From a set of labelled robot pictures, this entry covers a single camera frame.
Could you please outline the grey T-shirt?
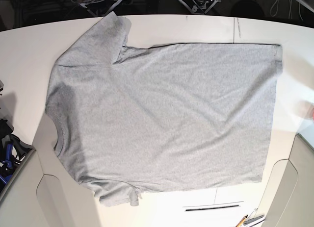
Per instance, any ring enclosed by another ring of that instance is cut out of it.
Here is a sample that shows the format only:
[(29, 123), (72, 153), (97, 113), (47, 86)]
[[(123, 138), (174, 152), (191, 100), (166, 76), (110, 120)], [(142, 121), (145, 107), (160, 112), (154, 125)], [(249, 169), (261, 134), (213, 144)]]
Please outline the grey T-shirt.
[(271, 44), (128, 47), (110, 13), (55, 62), (54, 152), (100, 203), (260, 182), (283, 50)]

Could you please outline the white vent panel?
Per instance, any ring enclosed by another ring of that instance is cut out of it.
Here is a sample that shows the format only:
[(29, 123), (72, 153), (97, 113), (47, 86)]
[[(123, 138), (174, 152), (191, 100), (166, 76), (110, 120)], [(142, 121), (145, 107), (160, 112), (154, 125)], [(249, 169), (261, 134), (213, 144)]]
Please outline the white vent panel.
[(209, 205), (183, 206), (182, 209), (185, 212), (205, 211), (205, 210), (222, 210), (222, 209), (241, 207), (242, 204), (244, 204), (244, 201), (217, 203), (217, 204), (209, 204)]

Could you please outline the grey metal tool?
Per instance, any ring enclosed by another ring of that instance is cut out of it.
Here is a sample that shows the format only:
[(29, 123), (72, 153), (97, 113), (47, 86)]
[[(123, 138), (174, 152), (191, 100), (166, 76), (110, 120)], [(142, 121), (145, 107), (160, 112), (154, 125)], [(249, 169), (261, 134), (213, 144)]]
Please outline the grey metal tool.
[(265, 220), (264, 214), (257, 214), (258, 209), (254, 209), (254, 211), (248, 216), (247, 220), (242, 224), (243, 227), (253, 227), (257, 224), (262, 223)]

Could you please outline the blue and black equipment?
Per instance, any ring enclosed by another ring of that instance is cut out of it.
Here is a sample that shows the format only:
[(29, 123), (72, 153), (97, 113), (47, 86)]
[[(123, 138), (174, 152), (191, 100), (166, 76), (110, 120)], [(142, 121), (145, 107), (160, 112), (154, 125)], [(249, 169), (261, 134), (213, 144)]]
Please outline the blue and black equipment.
[(8, 120), (0, 120), (0, 191), (9, 183), (26, 156), (34, 150), (13, 134)]

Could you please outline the yellow handled tool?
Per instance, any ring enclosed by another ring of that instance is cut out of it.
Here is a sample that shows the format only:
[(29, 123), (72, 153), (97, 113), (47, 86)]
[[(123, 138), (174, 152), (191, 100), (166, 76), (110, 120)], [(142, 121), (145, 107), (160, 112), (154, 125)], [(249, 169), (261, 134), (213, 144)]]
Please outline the yellow handled tool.
[(247, 220), (248, 215), (244, 216), (241, 221), (236, 225), (236, 227), (241, 227), (243, 225), (243, 223)]

